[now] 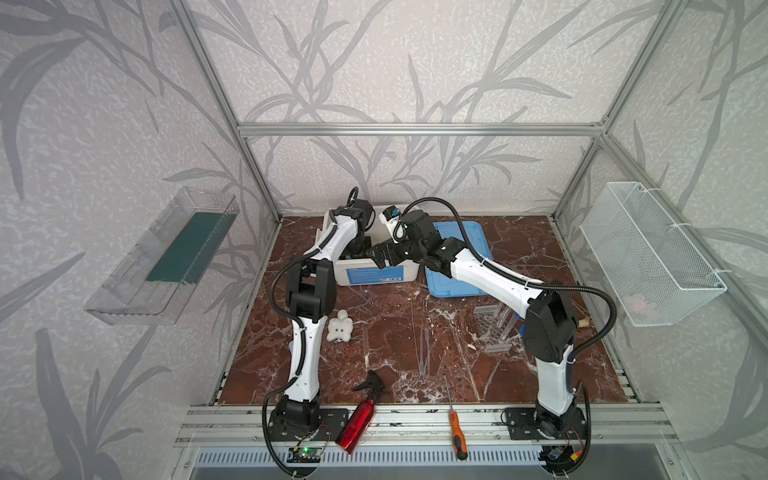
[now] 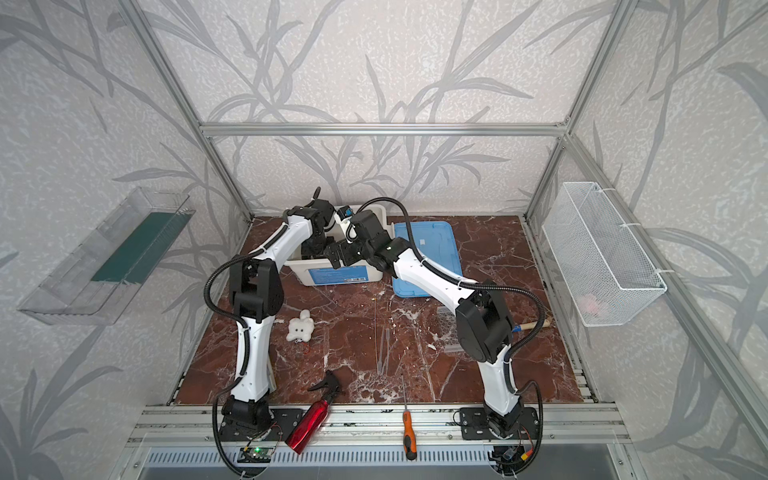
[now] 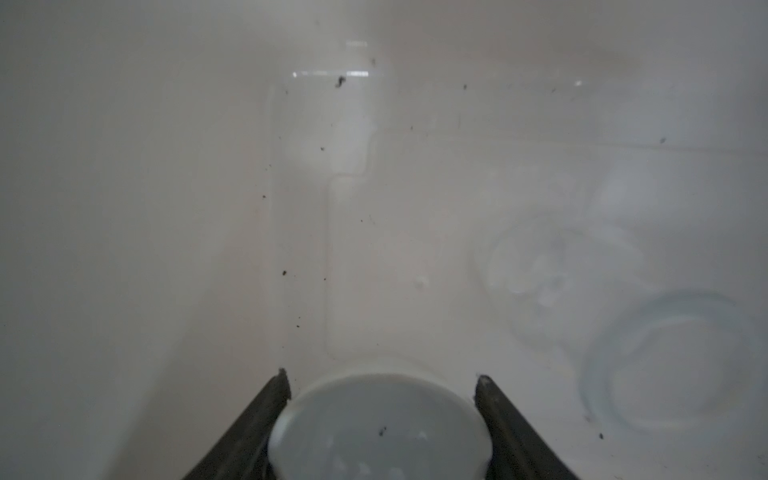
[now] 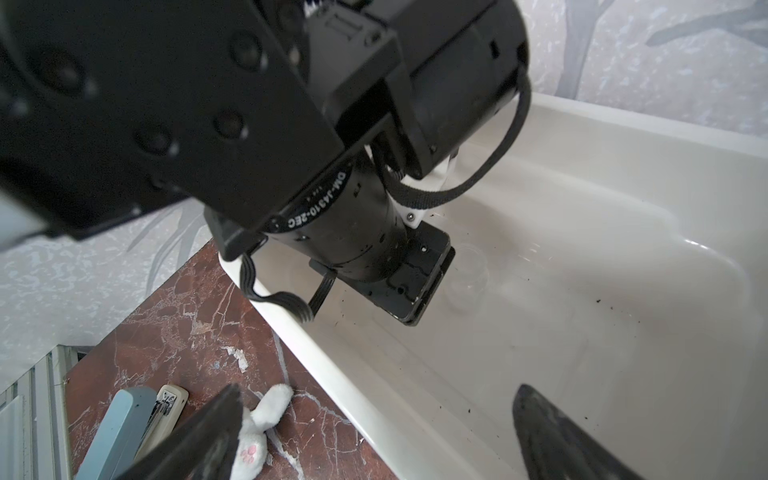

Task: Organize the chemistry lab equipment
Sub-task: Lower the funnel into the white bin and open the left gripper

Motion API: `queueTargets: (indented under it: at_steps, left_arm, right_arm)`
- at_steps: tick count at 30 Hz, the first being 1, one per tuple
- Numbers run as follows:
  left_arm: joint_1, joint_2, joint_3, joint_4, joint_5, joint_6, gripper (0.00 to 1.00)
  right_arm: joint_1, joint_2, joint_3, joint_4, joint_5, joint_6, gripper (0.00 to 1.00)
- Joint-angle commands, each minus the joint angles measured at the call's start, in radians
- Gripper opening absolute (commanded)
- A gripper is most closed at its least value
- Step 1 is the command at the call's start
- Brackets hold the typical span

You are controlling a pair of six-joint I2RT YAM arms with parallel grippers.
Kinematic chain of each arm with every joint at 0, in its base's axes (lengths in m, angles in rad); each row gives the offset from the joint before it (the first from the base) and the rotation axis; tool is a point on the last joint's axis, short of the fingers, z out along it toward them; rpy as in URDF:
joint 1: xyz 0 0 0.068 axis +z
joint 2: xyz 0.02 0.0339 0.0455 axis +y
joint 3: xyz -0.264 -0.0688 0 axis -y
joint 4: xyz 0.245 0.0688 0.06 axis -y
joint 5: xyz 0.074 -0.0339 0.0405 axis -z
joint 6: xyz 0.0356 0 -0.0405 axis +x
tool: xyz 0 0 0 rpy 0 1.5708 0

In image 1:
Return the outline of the white plastic storage bin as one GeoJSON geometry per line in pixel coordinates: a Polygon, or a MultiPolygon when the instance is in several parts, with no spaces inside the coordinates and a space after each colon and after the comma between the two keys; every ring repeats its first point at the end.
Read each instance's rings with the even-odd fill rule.
{"type": "Polygon", "coordinates": [[[362,256],[350,256],[345,253],[344,257],[334,263],[335,280],[339,286],[412,282],[418,275],[420,266],[413,261],[406,260],[396,266],[386,264],[385,268],[379,269],[373,260],[364,256],[367,248],[391,238],[386,226],[378,218],[386,206],[374,206],[373,209],[373,224],[364,233],[362,240],[362,256]]]}

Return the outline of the blue plastic bin lid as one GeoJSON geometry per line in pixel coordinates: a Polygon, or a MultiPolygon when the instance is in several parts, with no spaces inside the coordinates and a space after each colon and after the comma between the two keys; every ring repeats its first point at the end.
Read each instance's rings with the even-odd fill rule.
{"type": "MultiPolygon", "coordinates": [[[[464,228],[469,235],[470,243],[483,256],[491,258],[491,251],[488,245],[483,227],[476,221],[464,221],[464,228]]],[[[435,222],[435,229],[443,238],[463,239],[460,229],[455,221],[435,222]]],[[[430,294],[436,298],[464,298],[483,296],[485,292],[469,283],[450,279],[445,275],[434,272],[428,268],[425,269],[427,286],[430,294]]]]}

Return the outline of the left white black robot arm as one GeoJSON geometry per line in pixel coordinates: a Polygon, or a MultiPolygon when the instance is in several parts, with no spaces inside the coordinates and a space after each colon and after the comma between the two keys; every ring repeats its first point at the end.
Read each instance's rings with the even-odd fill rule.
{"type": "Polygon", "coordinates": [[[291,321],[293,332],[290,378],[266,395],[281,396],[265,422],[276,431],[304,436],[320,427],[319,357],[337,297],[334,263],[350,243],[364,237],[373,213],[368,201],[353,198],[329,210],[329,224],[315,243],[282,267],[270,287],[270,305],[291,321]]]}

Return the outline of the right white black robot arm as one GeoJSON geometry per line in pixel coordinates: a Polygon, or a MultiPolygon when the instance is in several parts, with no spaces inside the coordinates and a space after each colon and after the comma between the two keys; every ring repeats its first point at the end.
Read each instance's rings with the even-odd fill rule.
{"type": "Polygon", "coordinates": [[[576,391],[571,387],[572,364],[615,325],[617,306],[613,298],[594,287],[548,284],[497,264],[474,247],[459,216],[455,217],[458,238],[442,236],[430,215],[422,210],[404,212],[390,206],[378,218],[390,239],[369,250],[377,266],[413,261],[491,295],[524,320],[523,344],[537,368],[534,425],[539,434],[555,439],[580,425],[584,419],[578,413],[576,391]],[[572,292],[599,297],[609,310],[605,326],[579,345],[575,343],[579,321],[572,292]]]}

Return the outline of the clear test tube rack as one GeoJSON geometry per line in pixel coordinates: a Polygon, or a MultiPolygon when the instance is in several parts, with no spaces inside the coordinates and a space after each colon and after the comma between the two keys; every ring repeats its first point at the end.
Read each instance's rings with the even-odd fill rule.
{"type": "Polygon", "coordinates": [[[474,311],[475,344],[485,353],[506,353],[517,336],[518,314],[507,305],[477,306],[474,311]]]}

